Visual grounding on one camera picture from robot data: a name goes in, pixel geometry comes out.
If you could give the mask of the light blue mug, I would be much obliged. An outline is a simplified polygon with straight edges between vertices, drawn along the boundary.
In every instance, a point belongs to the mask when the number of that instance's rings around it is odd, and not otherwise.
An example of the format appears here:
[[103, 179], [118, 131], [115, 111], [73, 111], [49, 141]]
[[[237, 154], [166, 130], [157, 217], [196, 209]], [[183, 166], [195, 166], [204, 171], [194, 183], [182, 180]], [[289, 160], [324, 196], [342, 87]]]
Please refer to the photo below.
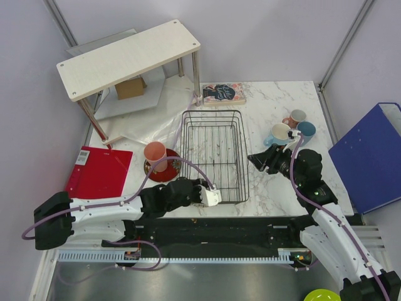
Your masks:
[[272, 126], [270, 134], [265, 138], [263, 144], [265, 147], [270, 147], [273, 144], [286, 145], [289, 142], [288, 132], [291, 128], [284, 124], [278, 123]]

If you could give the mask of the red floral plate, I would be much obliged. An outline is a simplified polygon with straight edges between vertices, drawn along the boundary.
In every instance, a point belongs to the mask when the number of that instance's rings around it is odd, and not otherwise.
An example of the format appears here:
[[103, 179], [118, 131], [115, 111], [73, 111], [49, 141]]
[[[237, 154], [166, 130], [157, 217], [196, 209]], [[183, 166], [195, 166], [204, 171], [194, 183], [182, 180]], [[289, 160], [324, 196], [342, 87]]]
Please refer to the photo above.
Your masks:
[[[178, 153], [172, 149], [167, 149], [167, 157], [179, 157]], [[155, 182], [169, 182], [175, 179], [179, 174], [182, 167], [180, 160], [167, 160], [167, 168], [163, 172], [156, 172], [155, 170], [150, 175], [149, 179]], [[145, 160], [143, 164], [144, 173], [148, 174], [151, 168], [150, 163]]]

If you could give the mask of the pink mug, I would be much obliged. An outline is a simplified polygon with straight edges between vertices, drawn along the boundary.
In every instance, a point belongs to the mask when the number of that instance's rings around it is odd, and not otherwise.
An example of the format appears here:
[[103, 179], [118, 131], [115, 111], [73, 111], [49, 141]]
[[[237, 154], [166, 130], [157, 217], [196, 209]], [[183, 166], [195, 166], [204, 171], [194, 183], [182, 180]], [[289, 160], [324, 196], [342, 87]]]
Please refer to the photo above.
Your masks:
[[291, 129], [295, 129], [300, 122], [306, 120], [306, 113], [303, 110], [295, 109], [293, 110], [289, 117], [282, 120], [282, 123], [288, 125]]

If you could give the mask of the blue tumbler cup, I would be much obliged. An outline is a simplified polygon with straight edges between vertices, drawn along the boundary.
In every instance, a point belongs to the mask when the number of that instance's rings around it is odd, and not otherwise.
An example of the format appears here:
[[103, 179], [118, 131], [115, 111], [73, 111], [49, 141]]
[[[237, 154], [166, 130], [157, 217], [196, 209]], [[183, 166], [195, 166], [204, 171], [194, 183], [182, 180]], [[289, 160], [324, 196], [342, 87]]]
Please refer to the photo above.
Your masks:
[[305, 146], [316, 134], [316, 127], [308, 121], [300, 122], [296, 129], [303, 134], [303, 141], [301, 147]]

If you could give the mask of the pink tumbler cup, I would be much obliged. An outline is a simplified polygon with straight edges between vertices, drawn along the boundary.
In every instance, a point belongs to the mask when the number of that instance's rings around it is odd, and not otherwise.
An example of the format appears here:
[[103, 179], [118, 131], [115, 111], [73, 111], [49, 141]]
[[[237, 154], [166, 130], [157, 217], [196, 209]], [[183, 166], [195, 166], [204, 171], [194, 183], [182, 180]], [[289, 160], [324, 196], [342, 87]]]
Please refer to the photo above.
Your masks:
[[155, 172], [164, 172], [167, 169], [167, 161], [157, 163], [159, 160], [167, 157], [167, 149], [161, 142], [151, 142], [147, 144], [143, 150], [145, 159], [151, 167], [154, 167]]

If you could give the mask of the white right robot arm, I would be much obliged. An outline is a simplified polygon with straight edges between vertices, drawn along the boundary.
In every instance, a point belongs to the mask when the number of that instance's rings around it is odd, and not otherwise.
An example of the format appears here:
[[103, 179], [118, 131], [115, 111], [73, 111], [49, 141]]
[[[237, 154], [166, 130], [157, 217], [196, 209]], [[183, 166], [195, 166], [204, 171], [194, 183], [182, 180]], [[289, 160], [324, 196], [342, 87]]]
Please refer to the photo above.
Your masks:
[[361, 242], [330, 187], [322, 179], [322, 157], [311, 149], [293, 152], [273, 144], [248, 155], [253, 166], [291, 181], [304, 216], [293, 218], [288, 242], [305, 246], [338, 283], [342, 300], [398, 300], [400, 277], [386, 271]]

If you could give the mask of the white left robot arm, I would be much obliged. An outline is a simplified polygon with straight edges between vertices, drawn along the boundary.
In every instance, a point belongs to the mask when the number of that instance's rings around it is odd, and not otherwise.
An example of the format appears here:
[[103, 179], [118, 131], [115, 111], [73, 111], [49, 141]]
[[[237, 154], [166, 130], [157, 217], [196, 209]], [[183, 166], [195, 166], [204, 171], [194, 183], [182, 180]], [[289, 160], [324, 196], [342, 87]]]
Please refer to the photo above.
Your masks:
[[35, 248], [50, 250], [74, 240], [132, 246], [138, 237], [134, 221], [161, 218], [191, 204], [214, 206], [218, 202], [214, 186], [186, 177], [142, 189], [131, 197], [79, 199], [59, 192], [34, 211]]

